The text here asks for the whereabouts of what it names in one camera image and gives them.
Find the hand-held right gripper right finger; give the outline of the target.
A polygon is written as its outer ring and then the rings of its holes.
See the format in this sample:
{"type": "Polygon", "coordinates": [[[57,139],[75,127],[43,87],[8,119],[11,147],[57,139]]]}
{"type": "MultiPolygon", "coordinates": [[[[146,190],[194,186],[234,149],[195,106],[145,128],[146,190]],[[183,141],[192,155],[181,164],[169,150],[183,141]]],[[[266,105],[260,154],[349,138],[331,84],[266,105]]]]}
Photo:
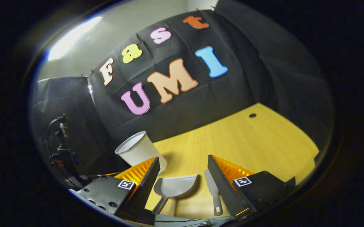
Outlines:
{"type": "Polygon", "coordinates": [[[267,210],[291,192],[291,180],[268,171],[252,173],[215,155],[208,156],[208,170],[234,219],[267,210]]]}

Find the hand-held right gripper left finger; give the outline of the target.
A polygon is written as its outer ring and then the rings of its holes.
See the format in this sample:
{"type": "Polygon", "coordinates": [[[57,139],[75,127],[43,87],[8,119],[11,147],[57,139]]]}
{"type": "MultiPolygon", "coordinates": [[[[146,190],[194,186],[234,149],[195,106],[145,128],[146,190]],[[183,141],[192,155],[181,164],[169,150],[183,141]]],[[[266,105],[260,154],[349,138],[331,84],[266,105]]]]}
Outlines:
{"type": "Polygon", "coordinates": [[[119,174],[103,174],[75,191],[75,197],[114,220],[139,219],[160,170],[159,157],[152,157],[119,174]]]}

